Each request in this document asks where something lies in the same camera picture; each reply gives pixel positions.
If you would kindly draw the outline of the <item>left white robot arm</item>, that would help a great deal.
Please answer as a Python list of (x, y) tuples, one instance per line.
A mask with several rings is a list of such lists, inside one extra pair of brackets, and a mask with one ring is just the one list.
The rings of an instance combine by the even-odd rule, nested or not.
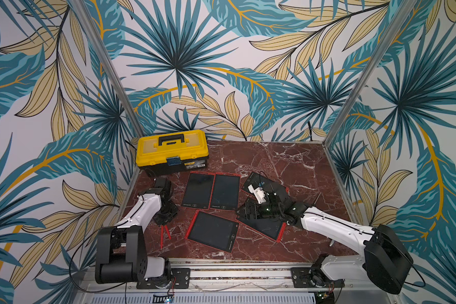
[(166, 228), (177, 216), (179, 208), (171, 200), (171, 187), (170, 180), (156, 178), (123, 219), (99, 230), (95, 265), (98, 284), (150, 282), (161, 289), (174, 282), (168, 258), (149, 257), (144, 240), (150, 222)]

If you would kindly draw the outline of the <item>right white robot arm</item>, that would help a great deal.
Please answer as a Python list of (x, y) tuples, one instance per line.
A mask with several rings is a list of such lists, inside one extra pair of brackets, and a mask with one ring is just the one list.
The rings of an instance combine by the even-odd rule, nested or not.
[(236, 211), (245, 220), (278, 219), (287, 225), (317, 233), (356, 254), (321, 254), (306, 274), (294, 274), (302, 284), (328, 287), (338, 281), (369, 281), (380, 290), (401, 292), (414, 261), (394, 230), (385, 224), (369, 227), (330, 215), (302, 202), (259, 203), (247, 200)]

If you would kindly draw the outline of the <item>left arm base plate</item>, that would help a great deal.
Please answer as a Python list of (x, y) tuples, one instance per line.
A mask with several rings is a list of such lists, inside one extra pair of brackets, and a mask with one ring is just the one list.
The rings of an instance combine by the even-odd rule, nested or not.
[(167, 290), (173, 288), (176, 290), (187, 290), (191, 279), (190, 268), (167, 269), (160, 277), (151, 277), (138, 282), (138, 290)]

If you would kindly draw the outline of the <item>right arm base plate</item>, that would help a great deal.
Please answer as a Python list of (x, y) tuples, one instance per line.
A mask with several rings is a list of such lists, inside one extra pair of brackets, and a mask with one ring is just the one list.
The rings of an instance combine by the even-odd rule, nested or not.
[(295, 288), (341, 288), (345, 286), (342, 279), (334, 281), (316, 267), (293, 267), (290, 272)]

